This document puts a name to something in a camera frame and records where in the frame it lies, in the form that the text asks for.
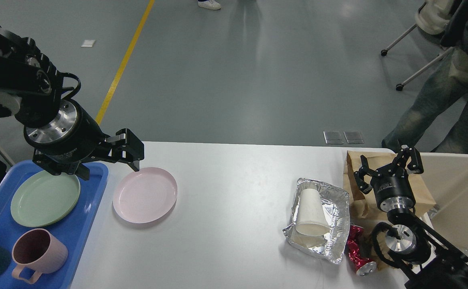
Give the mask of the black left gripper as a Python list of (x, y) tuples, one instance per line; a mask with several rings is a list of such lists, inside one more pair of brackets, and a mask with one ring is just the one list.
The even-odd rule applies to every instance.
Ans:
[(133, 171), (140, 170), (145, 158), (144, 144), (129, 128), (116, 135), (102, 132), (95, 120), (74, 100), (62, 100), (56, 117), (39, 128), (25, 127), (23, 135), (35, 148), (33, 162), (52, 175), (66, 173), (83, 181), (90, 179), (90, 170), (83, 163), (105, 141), (110, 148), (106, 161), (125, 163)]

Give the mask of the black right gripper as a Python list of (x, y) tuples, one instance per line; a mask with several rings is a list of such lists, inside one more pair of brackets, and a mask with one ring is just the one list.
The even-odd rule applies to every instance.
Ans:
[[(403, 145), (393, 161), (386, 167), (386, 174), (381, 174), (369, 167), (366, 156), (361, 155), (361, 166), (354, 172), (358, 189), (365, 195), (374, 189), (377, 208), (382, 212), (392, 209), (412, 209), (416, 201), (409, 183), (410, 174), (423, 174), (421, 154), (414, 148)], [(371, 176), (370, 184), (364, 180)]]

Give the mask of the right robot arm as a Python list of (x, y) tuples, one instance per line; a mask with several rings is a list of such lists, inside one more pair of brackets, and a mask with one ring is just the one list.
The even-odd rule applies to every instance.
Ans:
[(401, 269), (407, 289), (468, 289), (468, 256), (415, 215), (410, 174), (424, 172), (421, 154), (402, 146), (391, 163), (371, 169), (361, 155), (354, 172), (363, 194), (374, 192), (376, 206), (388, 222), (379, 222), (370, 236), (381, 261)]

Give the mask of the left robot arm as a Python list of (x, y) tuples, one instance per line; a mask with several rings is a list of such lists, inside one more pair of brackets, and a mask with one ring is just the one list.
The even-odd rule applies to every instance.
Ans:
[(74, 100), (80, 79), (57, 70), (32, 38), (0, 25), (0, 118), (14, 116), (34, 148), (33, 163), (52, 175), (90, 178), (85, 163), (125, 163), (140, 170), (144, 144), (127, 128), (110, 136)]

